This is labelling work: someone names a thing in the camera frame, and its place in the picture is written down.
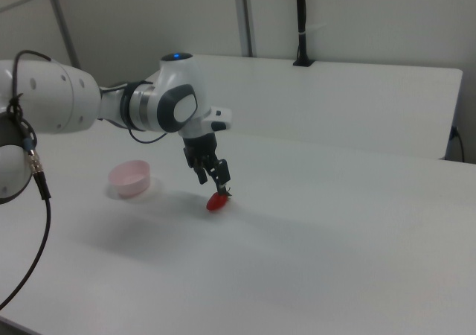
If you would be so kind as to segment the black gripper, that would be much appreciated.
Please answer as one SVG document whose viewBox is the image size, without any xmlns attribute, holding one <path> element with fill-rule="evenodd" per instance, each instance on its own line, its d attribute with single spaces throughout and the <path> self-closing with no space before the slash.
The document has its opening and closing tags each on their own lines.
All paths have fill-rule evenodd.
<svg viewBox="0 0 476 335">
<path fill-rule="evenodd" d="M 228 163 L 217 160 L 217 141 L 214 133 L 198 138 L 184 138 L 184 154 L 188 166 L 193 168 L 201 185 L 208 181 L 207 169 L 219 194 L 228 194 L 227 183 L 231 180 Z"/>
</svg>

